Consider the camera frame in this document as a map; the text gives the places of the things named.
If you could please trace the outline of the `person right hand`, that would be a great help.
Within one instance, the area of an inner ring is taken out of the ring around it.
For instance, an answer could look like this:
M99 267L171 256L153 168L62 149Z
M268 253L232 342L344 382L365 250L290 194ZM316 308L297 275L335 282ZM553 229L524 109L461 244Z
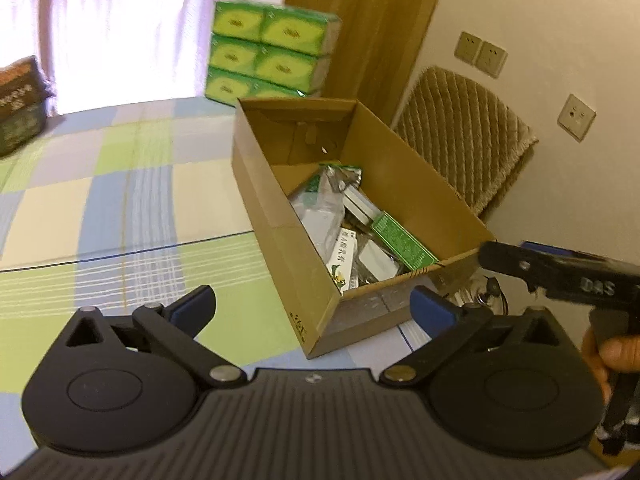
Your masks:
M613 372L634 374L640 370L640 338L638 336L614 337L598 344L596 334L590 327L582 340L582 358L596 378L602 390L604 402L608 403L612 396L608 376Z

